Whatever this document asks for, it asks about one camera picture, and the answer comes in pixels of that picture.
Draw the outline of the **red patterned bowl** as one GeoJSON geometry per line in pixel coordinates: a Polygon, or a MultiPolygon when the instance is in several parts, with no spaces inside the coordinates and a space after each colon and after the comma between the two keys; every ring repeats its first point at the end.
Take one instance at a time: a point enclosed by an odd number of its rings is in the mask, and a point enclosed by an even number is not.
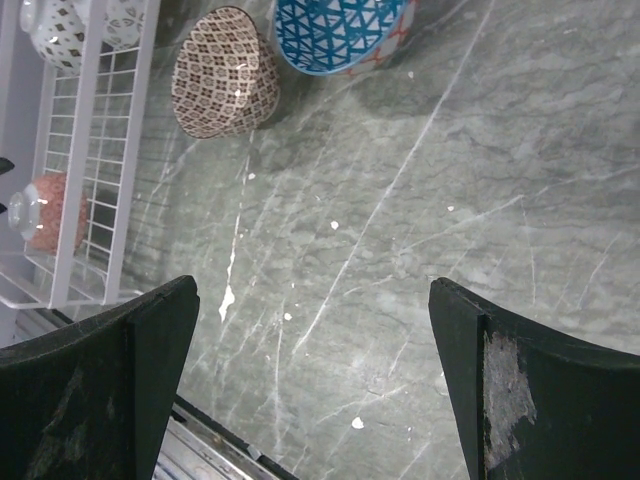
{"type": "Polygon", "coordinates": [[[66,181],[66,173],[45,174],[10,198],[9,228],[37,251],[51,255],[58,252],[66,181]]]}

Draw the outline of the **white petal pattern bowl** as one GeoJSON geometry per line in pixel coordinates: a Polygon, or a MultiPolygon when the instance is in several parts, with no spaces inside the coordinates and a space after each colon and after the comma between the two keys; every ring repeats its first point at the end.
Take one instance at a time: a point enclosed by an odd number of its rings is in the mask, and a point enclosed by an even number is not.
{"type": "Polygon", "coordinates": [[[144,1],[109,1],[105,11],[103,41],[114,50],[135,47],[144,24],[144,1]]]}

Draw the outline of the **olive leaf pattern bowl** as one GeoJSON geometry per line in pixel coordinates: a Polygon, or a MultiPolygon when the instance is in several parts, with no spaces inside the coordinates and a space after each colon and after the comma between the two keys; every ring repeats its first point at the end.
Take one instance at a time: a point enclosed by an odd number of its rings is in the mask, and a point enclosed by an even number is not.
{"type": "Polygon", "coordinates": [[[23,0],[19,22],[46,63],[66,76],[80,73],[85,26],[72,1],[23,0]]]}

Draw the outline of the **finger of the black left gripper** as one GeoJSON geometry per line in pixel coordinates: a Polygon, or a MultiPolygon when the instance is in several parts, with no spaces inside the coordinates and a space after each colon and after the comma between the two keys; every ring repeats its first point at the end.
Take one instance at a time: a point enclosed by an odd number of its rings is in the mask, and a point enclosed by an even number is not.
{"type": "Polygon", "coordinates": [[[0,158],[0,175],[4,175],[14,169],[14,163],[5,157],[0,158]]]}

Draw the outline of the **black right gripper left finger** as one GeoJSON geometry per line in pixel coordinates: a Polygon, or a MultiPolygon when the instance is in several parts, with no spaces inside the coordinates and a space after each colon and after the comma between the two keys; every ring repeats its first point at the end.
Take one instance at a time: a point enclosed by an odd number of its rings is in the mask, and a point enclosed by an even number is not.
{"type": "Polygon", "coordinates": [[[151,478],[199,307],[183,275],[3,348],[2,478],[151,478]]]}

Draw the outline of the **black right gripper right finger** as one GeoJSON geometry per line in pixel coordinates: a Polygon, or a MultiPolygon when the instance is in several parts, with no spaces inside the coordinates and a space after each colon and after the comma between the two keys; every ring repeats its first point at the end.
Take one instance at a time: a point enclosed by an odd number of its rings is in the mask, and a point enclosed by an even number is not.
{"type": "Polygon", "coordinates": [[[429,313],[472,479],[636,479],[639,358],[432,282],[429,313]]]}

